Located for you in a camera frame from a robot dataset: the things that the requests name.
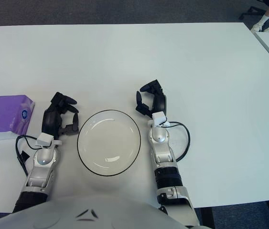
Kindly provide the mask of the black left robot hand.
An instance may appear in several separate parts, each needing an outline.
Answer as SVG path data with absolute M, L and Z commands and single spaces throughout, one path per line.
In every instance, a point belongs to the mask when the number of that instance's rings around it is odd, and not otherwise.
M 58 140 L 61 135 L 76 135 L 79 133 L 79 111 L 73 106 L 77 101 L 60 92 L 56 92 L 51 99 L 50 106 L 43 114 L 42 132 L 52 135 Z M 61 115 L 67 111 L 74 113 L 73 123 L 62 127 Z

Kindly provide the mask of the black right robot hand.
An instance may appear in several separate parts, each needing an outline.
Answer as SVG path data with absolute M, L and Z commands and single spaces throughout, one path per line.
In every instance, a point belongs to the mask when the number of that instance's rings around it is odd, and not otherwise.
M 141 92 L 147 92 L 153 95 L 152 109 L 142 102 Z M 152 118 L 152 114 L 157 112 L 163 112 L 166 115 L 166 95 L 163 93 L 163 89 L 158 80 L 151 81 L 142 86 L 140 90 L 136 92 L 136 102 L 136 111 L 142 115 L 146 115 L 149 118 Z

